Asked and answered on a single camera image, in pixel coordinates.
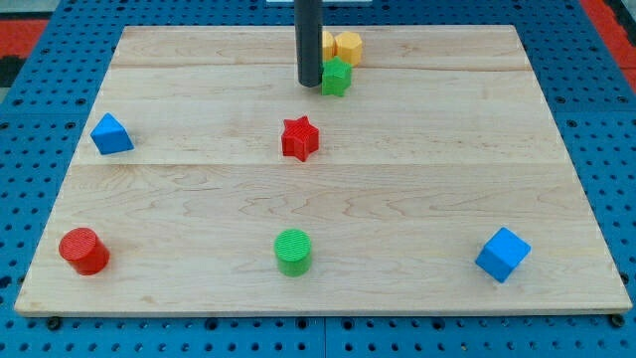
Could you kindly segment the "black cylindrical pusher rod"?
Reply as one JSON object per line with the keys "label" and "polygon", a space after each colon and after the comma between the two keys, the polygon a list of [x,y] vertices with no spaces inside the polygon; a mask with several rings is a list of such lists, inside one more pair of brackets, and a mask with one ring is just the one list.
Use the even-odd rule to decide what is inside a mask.
{"label": "black cylindrical pusher rod", "polygon": [[322,82],[322,1],[294,0],[298,81],[307,88]]}

